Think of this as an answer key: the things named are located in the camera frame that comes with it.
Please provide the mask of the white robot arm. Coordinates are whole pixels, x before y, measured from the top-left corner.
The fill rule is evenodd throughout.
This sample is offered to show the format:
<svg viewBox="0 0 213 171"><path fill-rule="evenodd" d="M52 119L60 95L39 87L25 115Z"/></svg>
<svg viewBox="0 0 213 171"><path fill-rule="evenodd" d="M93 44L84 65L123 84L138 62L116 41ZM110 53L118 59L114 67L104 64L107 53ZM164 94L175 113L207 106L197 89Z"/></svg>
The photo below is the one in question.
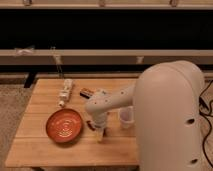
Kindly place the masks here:
<svg viewBox="0 0 213 171"><path fill-rule="evenodd" d="M199 96L204 75L175 61L146 69L130 87L94 96L85 105L94 118L131 106L140 171L202 171Z"/></svg>

